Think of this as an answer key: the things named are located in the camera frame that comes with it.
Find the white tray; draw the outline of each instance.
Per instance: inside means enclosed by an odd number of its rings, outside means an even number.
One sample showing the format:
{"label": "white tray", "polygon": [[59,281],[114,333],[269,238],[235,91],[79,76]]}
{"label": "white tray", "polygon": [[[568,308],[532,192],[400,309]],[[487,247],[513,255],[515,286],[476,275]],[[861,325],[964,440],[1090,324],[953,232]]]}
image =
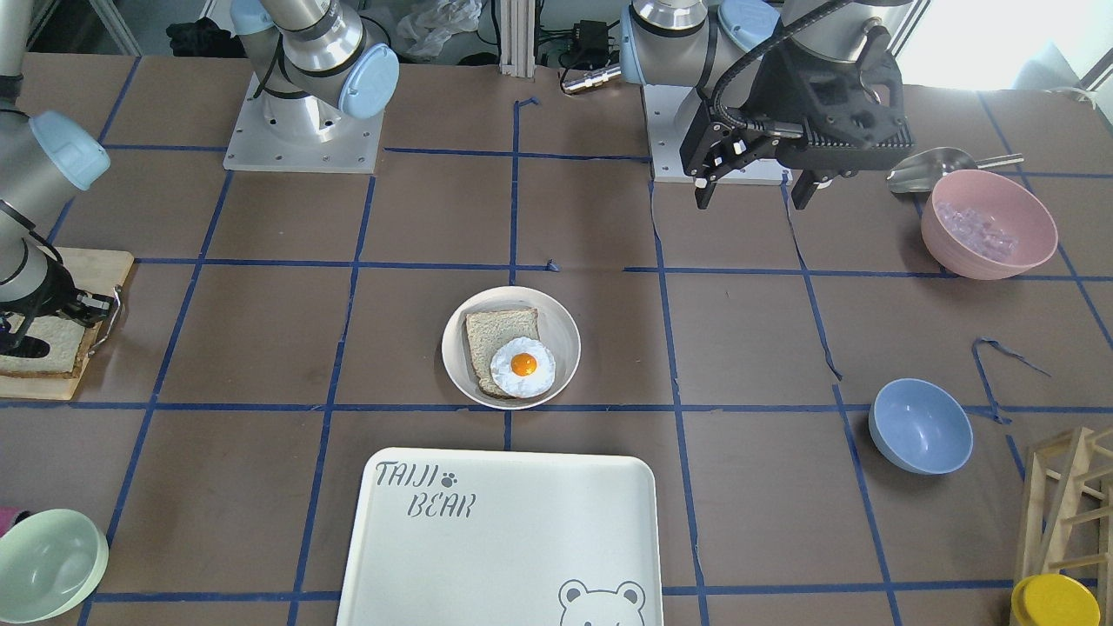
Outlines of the white tray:
{"label": "white tray", "polygon": [[337,626],[662,626],[653,473],[631,457],[381,450]]}

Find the bread slice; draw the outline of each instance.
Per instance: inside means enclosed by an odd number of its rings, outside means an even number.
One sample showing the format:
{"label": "bread slice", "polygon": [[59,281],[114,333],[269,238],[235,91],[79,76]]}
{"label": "bread slice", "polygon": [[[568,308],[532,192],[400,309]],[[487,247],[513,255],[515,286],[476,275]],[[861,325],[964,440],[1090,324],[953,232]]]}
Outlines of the bread slice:
{"label": "bread slice", "polygon": [[491,376],[491,360],[500,348],[512,339],[528,336],[540,341],[538,335],[538,310],[512,309],[510,311],[481,311],[464,315],[467,331],[467,352],[472,358],[472,369],[480,380],[480,390],[491,398],[508,400],[513,398],[495,384]]}

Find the plastic bag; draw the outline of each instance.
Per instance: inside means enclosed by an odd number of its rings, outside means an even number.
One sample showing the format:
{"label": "plastic bag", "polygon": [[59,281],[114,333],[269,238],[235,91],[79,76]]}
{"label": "plastic bag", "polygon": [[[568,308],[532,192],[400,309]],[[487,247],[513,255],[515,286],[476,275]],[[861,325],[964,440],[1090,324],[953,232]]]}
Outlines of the plastic bag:
{"label": "plastic bag", "polygon": [[427,0],[414,4],[397,26],[400,36],[414,40],[403,53],[418,59],[436,57],[453,35],[479,29],[482,10],[481,0]]}

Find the blue bowl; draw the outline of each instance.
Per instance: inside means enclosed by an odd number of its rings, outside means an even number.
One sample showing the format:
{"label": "blue bowl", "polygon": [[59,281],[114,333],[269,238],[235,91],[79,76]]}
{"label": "blue bowl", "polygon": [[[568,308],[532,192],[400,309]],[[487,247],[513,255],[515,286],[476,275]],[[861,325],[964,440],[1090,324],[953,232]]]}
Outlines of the blue bowl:
{"label": "blue bowl", "polygon": [[895,380],[877,392],[869,434],[886,459],[915,473],[953,472],[974,450],[963,408],[946,391],[918,379]]}

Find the yellow lid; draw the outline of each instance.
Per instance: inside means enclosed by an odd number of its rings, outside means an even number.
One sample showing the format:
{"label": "yellow lid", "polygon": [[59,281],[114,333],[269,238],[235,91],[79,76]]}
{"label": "yellow lid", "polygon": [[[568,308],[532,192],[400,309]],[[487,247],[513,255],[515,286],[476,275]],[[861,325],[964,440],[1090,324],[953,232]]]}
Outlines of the yellow lid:
{"label": "yellow lid", "polygon": [[1013,591],[1013,612],[1024,626],[1097,626],[1101,620],[1090,589],[1061,574],[1021,580]]}

